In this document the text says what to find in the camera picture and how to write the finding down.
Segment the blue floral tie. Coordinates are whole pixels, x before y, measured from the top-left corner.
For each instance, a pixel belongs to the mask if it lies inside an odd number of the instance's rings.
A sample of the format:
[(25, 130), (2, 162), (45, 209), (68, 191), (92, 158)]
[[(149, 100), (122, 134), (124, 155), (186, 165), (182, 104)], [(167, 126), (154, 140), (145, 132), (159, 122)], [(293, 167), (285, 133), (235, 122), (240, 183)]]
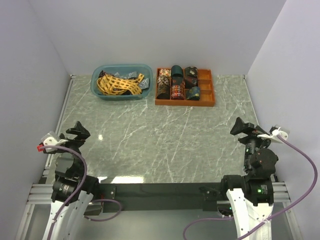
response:
[(185, 99), (188, 101), (199, 101), (200, 97), (201, 89), (198, 86), (185, 90)]

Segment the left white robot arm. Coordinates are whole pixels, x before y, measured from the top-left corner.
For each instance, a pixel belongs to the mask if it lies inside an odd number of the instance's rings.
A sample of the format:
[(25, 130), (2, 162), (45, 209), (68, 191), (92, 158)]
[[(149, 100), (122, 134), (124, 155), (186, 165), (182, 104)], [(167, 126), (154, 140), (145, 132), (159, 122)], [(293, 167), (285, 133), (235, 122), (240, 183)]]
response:
[(98, 179), (87, 175), (87, 163), (80, 151), (90, 132), (77, 121), (66, 133), (74, 137), (51, 131), (37, 146), (39, 152), (59, 155), (55, 161), (50, 215), (43, 235), (45, 240), (71, 240), (89, 202), (97, 200), (101, 194)]

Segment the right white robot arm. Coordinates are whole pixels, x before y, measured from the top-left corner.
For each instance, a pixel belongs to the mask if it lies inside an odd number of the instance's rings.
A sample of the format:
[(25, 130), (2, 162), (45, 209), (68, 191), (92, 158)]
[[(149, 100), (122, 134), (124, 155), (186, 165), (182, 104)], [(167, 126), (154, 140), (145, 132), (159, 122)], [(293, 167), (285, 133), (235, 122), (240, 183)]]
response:
[(244, 134), (238, 141), (245, 146), (245, 175), (225, 175), (220, 195), (229, 200), (237, 237), (240, 240), (270, 240), (272, 225), (268, 217), (274, 208), (271, 176), (276, 172), (278, 156), (269, 149), (270, 139), (262, 139), (265, 131), (258, 125), (237, 117), (230, 134)]

